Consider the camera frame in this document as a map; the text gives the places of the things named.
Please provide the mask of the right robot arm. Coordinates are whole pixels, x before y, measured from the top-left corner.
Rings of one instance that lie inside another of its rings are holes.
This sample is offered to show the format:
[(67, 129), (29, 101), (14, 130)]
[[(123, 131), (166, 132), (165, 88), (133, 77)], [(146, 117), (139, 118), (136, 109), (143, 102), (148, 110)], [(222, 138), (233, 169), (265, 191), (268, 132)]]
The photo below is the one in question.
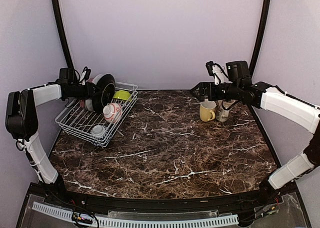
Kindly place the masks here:
[(248, 63), (233, 61), (222, 72), (229, 82), (200, 82), (190, 90), (203, 102), (235, 100), (258, 109), (279, 114), (312, 133), (309, 145), (286, 164), (270, 173), (260, 184), (255, 201), (266, 205), (287, 183), (297, 180), (320, 165), (320, 108), (300, 100), (278, 86), (265, 82), (253, 83)]

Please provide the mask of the black striped dinner plate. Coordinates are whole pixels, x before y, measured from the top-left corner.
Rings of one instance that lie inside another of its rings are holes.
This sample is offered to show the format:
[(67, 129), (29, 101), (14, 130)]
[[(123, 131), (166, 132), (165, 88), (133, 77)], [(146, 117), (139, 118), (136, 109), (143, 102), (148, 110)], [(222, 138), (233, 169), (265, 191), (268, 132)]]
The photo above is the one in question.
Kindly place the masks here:
[(92, 98), (95, 113), (102, 114), (103, 108), (112, 102), (115, 94), (115, 79), (111, 74), (103, 75), (96, 83), (98, 93)]

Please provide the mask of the pale yellow mug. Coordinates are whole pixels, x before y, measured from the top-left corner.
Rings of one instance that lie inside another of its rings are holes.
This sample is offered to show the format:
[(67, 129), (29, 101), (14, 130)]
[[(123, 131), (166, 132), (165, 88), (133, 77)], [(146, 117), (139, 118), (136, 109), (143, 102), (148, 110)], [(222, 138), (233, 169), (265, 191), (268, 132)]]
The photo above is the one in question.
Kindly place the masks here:
[(209, 122), (216, 118), (217, 104), (214, 101), (205, 100), (200, 103), (199, 116), (203, 122)]

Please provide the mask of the white patterned mug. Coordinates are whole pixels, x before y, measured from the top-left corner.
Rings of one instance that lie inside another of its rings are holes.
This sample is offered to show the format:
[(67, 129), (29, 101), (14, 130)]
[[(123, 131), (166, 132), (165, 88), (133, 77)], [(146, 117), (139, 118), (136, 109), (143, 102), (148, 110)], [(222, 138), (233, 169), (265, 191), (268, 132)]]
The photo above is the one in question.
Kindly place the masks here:
[(224, 106), (224, 108), (228, 109), (234, 102), (235, 100), (227, 100), (227, 101), (219, 100), (217, 102), (217, 111), (215, 113), (215, 118), (220, 122), (225, 122), (229, 117), (230, 111), (224, 110), (222, 105)]

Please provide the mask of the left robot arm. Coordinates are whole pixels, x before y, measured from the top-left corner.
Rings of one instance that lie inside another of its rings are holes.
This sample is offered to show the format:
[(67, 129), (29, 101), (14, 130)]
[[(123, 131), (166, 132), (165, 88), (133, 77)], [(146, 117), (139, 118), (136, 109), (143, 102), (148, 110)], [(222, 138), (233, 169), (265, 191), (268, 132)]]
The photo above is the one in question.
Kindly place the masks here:
[(18, 150), (25, 153), (30, 166), (43, 184), (57, 186), (51, 191), (51, 198), (60, 206), (67, 206), (70, 194), (63, 188), (63, 180), (51, 164), (41, 144), (38, 128), (37, 107), (67, 98), (93, 98), (99, 89), (89, 82), (91, 70), (85, 67), (80, 76), (72, 68), (62, 68), (55, 82), (11, 92), (8, 95), (5, 127), (15, 139)]

